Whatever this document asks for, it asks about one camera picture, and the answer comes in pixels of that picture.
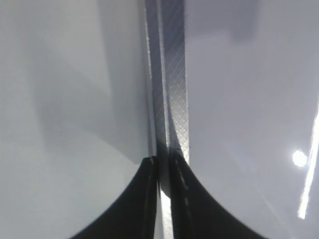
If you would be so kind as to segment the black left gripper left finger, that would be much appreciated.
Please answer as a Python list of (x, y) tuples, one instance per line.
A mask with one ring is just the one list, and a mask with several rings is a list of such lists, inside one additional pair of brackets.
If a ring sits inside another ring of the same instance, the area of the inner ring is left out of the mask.
[(117, 200), (73, 239), (153, 239), (157, 213), (158, 159), (144, 158)]

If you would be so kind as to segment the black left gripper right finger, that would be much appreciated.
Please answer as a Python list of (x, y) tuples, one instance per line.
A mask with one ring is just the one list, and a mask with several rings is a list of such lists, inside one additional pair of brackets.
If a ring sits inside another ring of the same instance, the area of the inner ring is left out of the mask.
[(173, 236), (176, 239), (261, 239), (203, 187), (179, 151), (168, 157)]

